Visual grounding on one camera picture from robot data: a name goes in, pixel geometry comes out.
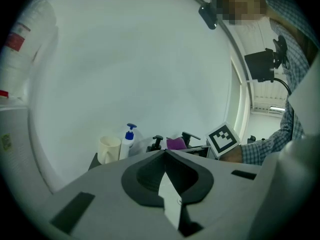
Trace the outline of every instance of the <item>white bottle with blue pump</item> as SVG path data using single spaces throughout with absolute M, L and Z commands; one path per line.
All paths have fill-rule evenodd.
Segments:
M 135 142 L 133 128 L 137 128 L 137 126 L 133 123 L 128 123 L 127 126 L 130 127 L 130 130 L 126 132 L 125 137 L 122 139 L 119 160 L 129 157 L 130 149 Z

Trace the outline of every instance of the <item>checkered shirt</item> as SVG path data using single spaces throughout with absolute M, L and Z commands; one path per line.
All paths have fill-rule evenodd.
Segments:
M 310 27 L 307 18 L 294 0 L 266 0 L 266 2 L 276 13 L 312 40 L 319 49 L 319 41 L 316 38 L 314 30 Z M 282 64 L 282 67 L 286 75 L 287 84 L 293 92 L 307 74 L 309 63 L 295 38 L 282 25 L 272 19 L 270 20 L 270 25 L 277 35 L 282 35 L 285 38 L 288 47 L 286 55 L 289 65 L 286 68 Z M 243 163 L 262 165 L 267 155 L 282 150 L 291 140 L 291 135 L 292 139 L 295 140 L 300 139 L 303 134 L 304 131 L 297 116 L 294 115 L 293 119 L 293 109 L 287 99 L 280 129 L 272 134 L 269 139 L 241 145 Z

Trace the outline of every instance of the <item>fluorescent light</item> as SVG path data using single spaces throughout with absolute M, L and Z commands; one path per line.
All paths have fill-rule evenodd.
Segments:
M 286 111 L 284 108 L 275 107 L 275 106 L 271 106 L 270 109 L 271 109 L 271 110 L 277 110 L 277 111 Z

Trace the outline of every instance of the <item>mug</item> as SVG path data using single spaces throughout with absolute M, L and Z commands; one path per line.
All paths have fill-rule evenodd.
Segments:
M 103 136 L 99 141 L 98 161 L 100 164 L 107 164 L 118 161 L 120 154 L 121 140 L 116 137 Z

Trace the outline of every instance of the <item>person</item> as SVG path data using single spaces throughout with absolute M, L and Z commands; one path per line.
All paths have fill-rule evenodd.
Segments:
M 287 84 L 293 92 L 307 74 L 320 44 L 314 29 L 294 0 L 222 0 L 223 13 L 233 15 L 236 22 L 256 21 L 268 17 L 272 30 L 285 38 L 288 65 L 282 64 Z M 239 145 L 220 160 L 262 165 L 266 156 L 280 151 L 291 139 L 300 139 L 303 128 L 293 113 L 288 99 L 280 129 L 268 139 Z

